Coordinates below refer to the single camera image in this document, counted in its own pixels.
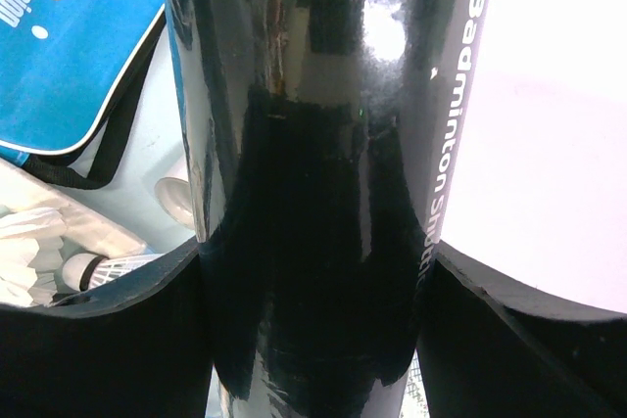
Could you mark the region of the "shuttlecock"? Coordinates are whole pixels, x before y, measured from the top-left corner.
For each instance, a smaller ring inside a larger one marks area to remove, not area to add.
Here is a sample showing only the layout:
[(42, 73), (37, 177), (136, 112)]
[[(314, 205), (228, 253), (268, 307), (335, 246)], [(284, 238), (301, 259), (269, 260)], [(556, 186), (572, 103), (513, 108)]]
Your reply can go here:
[(88, 251), (66, 237), (67, 226), (53, 208), (1, 215), (1, 303), (48, 306), (86, 292), (142, 267), (160, 256), (110, 258)]
[(176, 222), (194, 230), (190, 185), (186, 180), (164, 177), (157, 181), (155, 194), (164, 211)]

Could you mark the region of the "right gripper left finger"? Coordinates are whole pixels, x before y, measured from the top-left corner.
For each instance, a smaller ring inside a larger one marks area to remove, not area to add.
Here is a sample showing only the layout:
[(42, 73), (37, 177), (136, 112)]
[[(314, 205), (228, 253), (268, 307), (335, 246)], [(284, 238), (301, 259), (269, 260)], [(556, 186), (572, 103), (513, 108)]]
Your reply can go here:
[(1, 307), (4, 417), (202, 417), (212, 375), (194, 239), (52, 306)]

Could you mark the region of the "black shuttlecock tube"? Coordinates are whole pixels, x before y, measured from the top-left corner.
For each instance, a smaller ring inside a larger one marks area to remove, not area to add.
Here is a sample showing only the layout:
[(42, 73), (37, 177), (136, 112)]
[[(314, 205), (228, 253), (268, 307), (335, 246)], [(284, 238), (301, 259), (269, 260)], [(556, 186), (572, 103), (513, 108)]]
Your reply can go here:
[(488, 0), (166, 0), (226, 417), (397, 417)]

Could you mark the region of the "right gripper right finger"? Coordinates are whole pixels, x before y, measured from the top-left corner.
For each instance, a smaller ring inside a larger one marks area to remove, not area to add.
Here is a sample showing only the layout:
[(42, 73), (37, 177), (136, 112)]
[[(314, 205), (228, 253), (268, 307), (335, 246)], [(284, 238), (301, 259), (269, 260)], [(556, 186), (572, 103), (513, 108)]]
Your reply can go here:
[(441, 244), (417, 352), (433, 417), (623, 417), (626, 316)]

